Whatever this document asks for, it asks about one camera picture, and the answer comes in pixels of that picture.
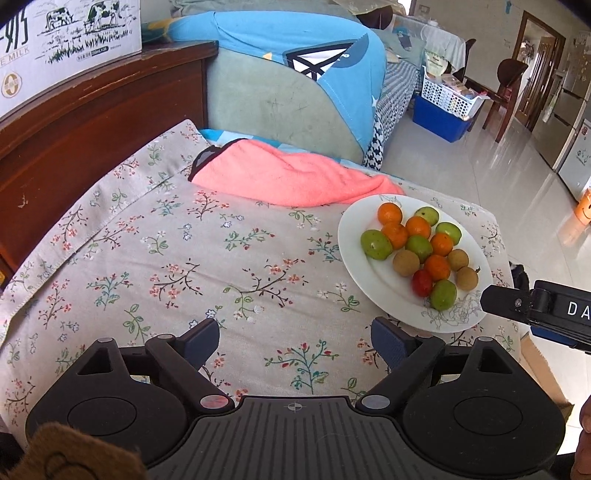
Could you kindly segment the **person right hand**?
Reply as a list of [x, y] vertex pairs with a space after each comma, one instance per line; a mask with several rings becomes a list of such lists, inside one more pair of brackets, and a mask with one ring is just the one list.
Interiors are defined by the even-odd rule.
[[589, 480], [591, 477], [591, 397], [581, 407], [579, 420], [582, 431], [574, 454], [570, 478]]

